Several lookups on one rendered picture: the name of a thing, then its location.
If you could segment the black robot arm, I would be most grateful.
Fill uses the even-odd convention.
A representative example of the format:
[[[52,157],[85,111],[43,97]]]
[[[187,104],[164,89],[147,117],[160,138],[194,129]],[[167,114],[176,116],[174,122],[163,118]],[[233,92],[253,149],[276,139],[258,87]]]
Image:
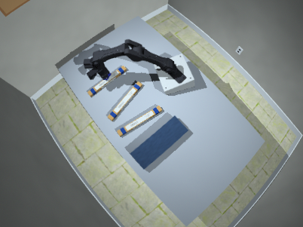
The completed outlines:
[[[129,49],[129,46],[132,48],[132,50]],[[104,74],[103,67],[105,65],[105,61],[125,55],[134,62],[139,62],[143,60],[159,66],[162,70],[168,72],[179,84],[186,79],[185,75],[183,75],[177,69],[173,60],[171,60],[170,58],[160,57],[156,54],[153,54],[146,50],[140,43],[137,43],[130,39],[126,39],[125,43],[117,47],[110,48],[107,50],[95,51],[93,52],[93,57],[91,57],[91,59],[84,59],[84,68],[91,69],[89,72],[86,73],[88,78],[90,80],[93,80],[97,75],[96,73],[99,73],[100,76]]]

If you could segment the tan rectangular box with blue bands and white label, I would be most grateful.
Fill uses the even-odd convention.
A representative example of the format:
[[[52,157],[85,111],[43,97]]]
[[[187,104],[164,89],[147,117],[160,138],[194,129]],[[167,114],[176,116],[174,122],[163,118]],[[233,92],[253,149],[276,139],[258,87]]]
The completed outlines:
[[[125,127],[121,128],[120,130],[118,130],[118,134],[119,136],[123,136],[124,134],[126,134],[127,132],[129,132],[130,130],[134,129],[135,127],[139,126],[140,124],[142,124],[143,122],[149,120],[150,118],[152,118],[153,116],[155,116],[156,114],[158,114],[159,112],[161,112],[162,109],[160,106],[155,107],[153,110],[145,113],[144,115],[142,115],[141,117],[139,117],[138,119],[136,119],[135,121],[132,121],[131,123],[129,123],[128,125],[126,125]]]

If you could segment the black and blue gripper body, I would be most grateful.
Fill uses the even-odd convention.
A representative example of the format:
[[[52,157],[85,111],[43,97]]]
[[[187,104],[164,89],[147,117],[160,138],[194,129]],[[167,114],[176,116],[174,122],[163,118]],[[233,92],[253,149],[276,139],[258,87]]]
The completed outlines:
[[[105,66],[103,67],[103,71],[104,71],[104,74],[102,74],[100,77],[104,80],[105,78],[108,77],[107,74],[109,74],[110,72],[109,72],[109,70],[107,70],[107,68]]]

